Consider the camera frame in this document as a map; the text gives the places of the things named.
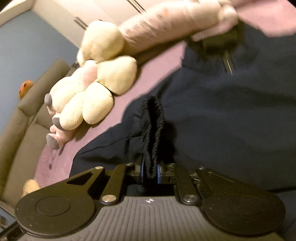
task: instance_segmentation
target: blue wall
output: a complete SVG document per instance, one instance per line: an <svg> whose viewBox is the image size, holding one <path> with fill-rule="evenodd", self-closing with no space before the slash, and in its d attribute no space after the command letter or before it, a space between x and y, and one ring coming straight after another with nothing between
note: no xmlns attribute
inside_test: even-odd
<svg viewBox="0 0 296 241"><path fill-rule="evenodd" d="M0 27L0 133L19 102L21 84L35 82L59 57L71 65L77 51L32 11Z"/></svg>

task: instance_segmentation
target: bolt head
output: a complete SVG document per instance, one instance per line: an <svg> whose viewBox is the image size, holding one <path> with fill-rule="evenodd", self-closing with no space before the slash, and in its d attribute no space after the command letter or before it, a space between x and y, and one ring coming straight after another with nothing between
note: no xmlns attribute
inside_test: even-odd
<svg viewBox="0 0 296 241"><path fill-rule="evenodd" d="M105 195L102 197L102 201L105 203L110 203L116 201L117 197L114 195Z"/></svg>
<svg viewBox="0 0 296 241"><path fill-rule="evenodd" d="M183 197L183 200L187 203L193 203L198 200L198 197L195 195L186 195Z"/></svg>

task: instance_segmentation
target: small plush toy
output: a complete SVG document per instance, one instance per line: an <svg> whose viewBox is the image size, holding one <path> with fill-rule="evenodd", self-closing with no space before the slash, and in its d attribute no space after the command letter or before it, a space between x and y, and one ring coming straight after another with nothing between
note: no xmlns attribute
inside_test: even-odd
<svg viewBox="0 0 296 241"><path fill-rule="evenodd" d="M49 134L56 140L50 146L60 147L70 137L62 137L57 129L73 131L83 120L96 124L109 113L114 105L113 94L125 93L135 81L137 62L133 56L186 36L194 35L197 40L208 37L211 28L225 21L228 29L238 22L230 1L184 0L155 5L119 27L99 20L92 22L77 54L81 68L60 80L46 97L55 125L52 130L56 131L56 136Z"/></svg>
<svg viewBox="0 0 296 241"><path fill-rule="evenodd" d="M58 88L54 86L54 91L51 90L49 93L52 100L48 105L49 111L56 112L52 121L60 130L74 130L83 120L88 124L100 122L114 105L112 93L117 95L125 93L135 81L136 60L131 56L116 57L124 45L118 27L112 23L94 21L85 32L84 44L88 44L87 41L92 39L88 34L93 35L94 32L99 36L101 44L94 44L89 50L99 51L100 57L94 57L96 60L100 58L100 62L94 60L80 62L85 74L76 74L79 69L76 70L73 73L76 81ZM78 55L87 54L87 49L82 50Z"/></svg>
<svg viewBox="0 0 296 241"><path fill-rule="evenodd" d="M59 124L59 116L60 114L56 110L63 109L63 106L56 104L53 102L52 96L57 96L62 98L71 98L75 94L82 92L86 89L92 82L96 79L96 70L97 65L94 61L89 60L85 64L83 68L77 69L71 76L64 77L60 81L58 81L50 90L50 93L47 94L44 98L44 103L47 106L48 112L52 117L53 123L58 125L58 128L55 125L50 127L50 132L46 136L46 142L48 146L52 149L58 150L61 148L66 142L71 140L73 135L76 132L76 128L73 130L64 130ZM74 93L67 92L70 86L74 86ZM63 95L62 92L66 91L68 95Z"/></svg>
<svg viewBox="0 0 296 241"><path fill-rule="evenodd" d="M33 81L26 80L24 83L22 83L20 90L19 90L19 99L22 99L26 93L31 89L33 86Z"/></svg>
<svg viewBox="0 0 296 241"><path fill-rule="evenodd" d="M34 179L29 179L25 182L22 188L22 197L39 189L40 186L38 185L38 183Z"/></svg>

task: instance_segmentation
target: black elastic strap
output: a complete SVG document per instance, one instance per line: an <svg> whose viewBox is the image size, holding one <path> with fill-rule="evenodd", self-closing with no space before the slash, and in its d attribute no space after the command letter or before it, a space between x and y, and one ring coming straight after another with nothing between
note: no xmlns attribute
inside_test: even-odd
<svg viewBox="0 0 296 241"><path fill-rule="evenodd" d="M157 176L158 148L165 124L163 108L158 98L150 96L142 105L142 138L144 162L148 179Z"/></svg>

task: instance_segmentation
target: round black pad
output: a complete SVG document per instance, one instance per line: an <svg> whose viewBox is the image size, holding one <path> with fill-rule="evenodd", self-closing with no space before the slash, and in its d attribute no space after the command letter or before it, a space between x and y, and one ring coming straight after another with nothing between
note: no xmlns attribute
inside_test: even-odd
<svg viewBox="0 0 296 241"><path fill-rule="evenodd" d="M49 186L23 197L16 205L20 227L33 236L44 238L62 237L83 228L96 208L82 187L67 185L50 190Z"/></svg>
<svg viewBox="0 0 296 241"><path fill-rule="evenodd" d="M276 196L212 196L204 202L204 213L214 225L226 232L259 236L281 225L285 207Z"/></svg>
<svg viewBox="0 0 296 241"><path fill-rule="evenodd" d="M45 197L41 199L36 210L44 216L58 216L69 210L70 201L65 197Z"/></svg>

